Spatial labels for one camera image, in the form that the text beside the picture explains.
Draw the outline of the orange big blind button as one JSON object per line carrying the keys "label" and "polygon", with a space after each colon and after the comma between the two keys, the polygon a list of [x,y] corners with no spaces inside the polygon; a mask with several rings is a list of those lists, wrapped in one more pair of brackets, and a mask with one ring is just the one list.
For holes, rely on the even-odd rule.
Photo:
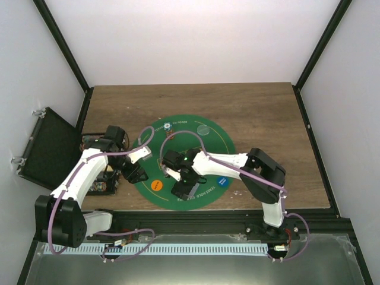
{"label": "orange big blind button", "polygon": [[151,189],[154,192],[161,191],[163,189],[163,182],[161,180],[158,180],[158,179],[152,181],[152,183],[151,183]]}

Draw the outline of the blue small blind button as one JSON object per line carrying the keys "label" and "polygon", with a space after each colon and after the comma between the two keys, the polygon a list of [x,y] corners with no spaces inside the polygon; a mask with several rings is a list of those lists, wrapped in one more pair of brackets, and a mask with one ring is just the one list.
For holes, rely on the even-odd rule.
{"label": "blue small blind button", "polygon": [[227,178],[225,176],[219,176],[217,178],[217,184],[218,184],[219,187],[227,188],[230,185],[229,178]]}

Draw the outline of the clear round dealer button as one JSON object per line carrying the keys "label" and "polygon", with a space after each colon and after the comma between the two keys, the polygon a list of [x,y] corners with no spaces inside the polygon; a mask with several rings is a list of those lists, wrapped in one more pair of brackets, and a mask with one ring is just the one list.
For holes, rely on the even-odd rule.
{"label": "clear round dealer button", "polygon": [[200,136],[206,136],[210,133],[210,127],[208,125],[198,125],[197,127],[197,134]]}

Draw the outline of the blue patterned card deck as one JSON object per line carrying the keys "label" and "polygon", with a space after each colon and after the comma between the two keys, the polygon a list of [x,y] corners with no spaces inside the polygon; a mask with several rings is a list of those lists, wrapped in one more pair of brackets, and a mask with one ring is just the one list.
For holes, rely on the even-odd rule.
{"label": "blue patterned card deck", "polygon": [[195,195],[195,193],[196,193],[196,191],[197,191],[197,189],[199,188],[199,183],[196,183],[193,187],[192,187],[192,189],[191,189],[191,191],[190,191],[190,193],[189,193],[189,197],[191,198],[191,197],[194,197],[194,195]]}

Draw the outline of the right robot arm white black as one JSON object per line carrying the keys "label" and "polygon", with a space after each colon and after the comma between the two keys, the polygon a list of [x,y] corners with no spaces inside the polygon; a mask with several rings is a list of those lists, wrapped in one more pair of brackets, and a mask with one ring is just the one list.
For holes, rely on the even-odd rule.
{"label": "right robot arm white black", "polygon": [[168,150],[160,155],[164,175],[175,180],[171,193],[177,198],[189,200],[206,176],[236,179],[261,202],[265,235],[278,239],[285,232],[286,171],[262,150],[253,148],[248,153],[216,154],[192,148],[186,153]]}

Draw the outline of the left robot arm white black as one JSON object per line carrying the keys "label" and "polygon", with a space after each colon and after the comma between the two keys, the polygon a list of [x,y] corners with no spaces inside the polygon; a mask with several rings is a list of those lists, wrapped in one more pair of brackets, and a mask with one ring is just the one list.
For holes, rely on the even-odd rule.
{"label": "left robot arm white black", "polygon": [[85,238],[102,234],[109,240],[121,233],[121,224],[113,220],[109,211],[95,210],[83,213],[82,204],[98,175],[110,166],[131,184],[146,181],[148,176],[140,166],[141,159],[151,155],[146,141],[138,138],[137,147],[125,147],[126,132],[118,126],[108,126],[106,133],[90,139],[82,155],[64,181],[49,195],[37,198],[35,209],[36,234],[47,243],[54,255],[67,248],[79,247]]}

